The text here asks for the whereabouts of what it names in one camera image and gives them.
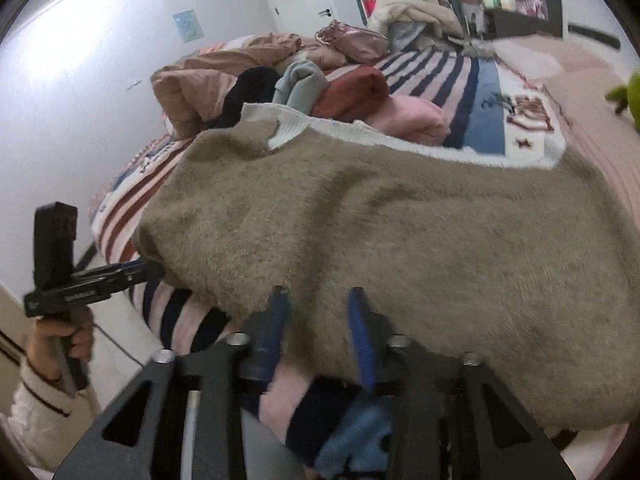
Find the person's left hand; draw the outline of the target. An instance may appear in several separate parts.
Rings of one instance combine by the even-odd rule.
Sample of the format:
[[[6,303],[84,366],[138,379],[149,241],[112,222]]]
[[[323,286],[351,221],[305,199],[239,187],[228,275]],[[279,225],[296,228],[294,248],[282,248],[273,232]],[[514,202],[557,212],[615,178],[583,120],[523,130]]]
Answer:
[[[58,342],[68,338],[70,348],[67,355],[88,364],[93,354],[93,329],[93,314],[88,308],[78,314],[75,322],[37,318],[32,324],[26,349],[28,365],[45,382],[61,389],[63,372],[58,358]]]

